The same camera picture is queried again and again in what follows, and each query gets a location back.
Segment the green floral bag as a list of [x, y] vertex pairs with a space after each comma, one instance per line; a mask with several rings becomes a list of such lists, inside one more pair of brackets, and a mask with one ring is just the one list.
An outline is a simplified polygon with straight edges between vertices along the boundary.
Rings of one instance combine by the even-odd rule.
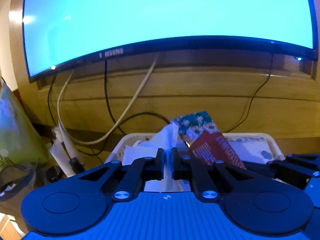
[[38, 166], [50, 159], [48, 148], [6, 83], [1, 86], [1, 202], [24, 195]]

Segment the red brown snack packet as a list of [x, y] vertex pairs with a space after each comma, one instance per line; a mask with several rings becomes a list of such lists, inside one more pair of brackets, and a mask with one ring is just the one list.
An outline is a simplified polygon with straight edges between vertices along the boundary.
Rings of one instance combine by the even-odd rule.
[[238, 157], [221, 132], [213, 134], [204, 132], [197, 140], [189, 145], [189, 149], [193, 156], [203, 164], [213, 165], [216, 161], [223, 161], [246, 169], [243, 161]]

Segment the white power adapter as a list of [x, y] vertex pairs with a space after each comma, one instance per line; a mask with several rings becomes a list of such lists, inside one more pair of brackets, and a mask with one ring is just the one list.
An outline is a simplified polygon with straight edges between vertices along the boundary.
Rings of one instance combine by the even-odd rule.
[[60, 122], [54, 127], [55, 140], [50, 153], [67, 177], [85, 171], [84, 161]]

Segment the samsung monitor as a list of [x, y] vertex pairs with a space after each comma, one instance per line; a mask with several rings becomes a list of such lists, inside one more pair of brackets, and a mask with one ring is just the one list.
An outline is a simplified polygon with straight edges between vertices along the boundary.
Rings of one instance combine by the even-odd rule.
[[28, 79], [115, 57], [236, 49], [318, 60], [314, 0], [23, 0]]

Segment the green floral packet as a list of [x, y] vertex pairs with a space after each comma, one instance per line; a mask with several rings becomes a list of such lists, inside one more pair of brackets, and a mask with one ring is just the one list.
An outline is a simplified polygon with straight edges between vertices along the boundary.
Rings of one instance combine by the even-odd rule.
[[178, 126], [178, 134], [188, 145], [191, 145], [204, 132], [220, 132], [216, 123], [206, 111], [182, 115], [171, 120]]

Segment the purple label wet wipes pack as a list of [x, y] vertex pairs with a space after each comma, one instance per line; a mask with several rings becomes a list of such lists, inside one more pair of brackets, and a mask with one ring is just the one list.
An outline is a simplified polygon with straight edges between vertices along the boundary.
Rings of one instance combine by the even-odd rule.
[[274, 160], [274, 155], [264, 138], [234, 137], [227, 141], [242, 161], [266, 164]]

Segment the white perforated plastic basket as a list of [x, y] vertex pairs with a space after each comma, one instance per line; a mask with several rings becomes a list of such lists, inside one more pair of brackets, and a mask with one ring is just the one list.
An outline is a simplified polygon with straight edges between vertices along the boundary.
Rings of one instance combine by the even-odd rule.
[[205, 164], [215, 160], [229, 163], [241, 160], [256, 164], [266, 164], [273, 160], [284, 160], [275, 140], [265, 133], [214, 133], [205, 132], [190, 145], [177, 132], [164, 129], [158, 133], [131, 133], [116, 145], [109, 161], [121, 161], [130, 165], [142, 157], [155, 157], [157, 150], [177, 147], [180, 153], [191, 153]]

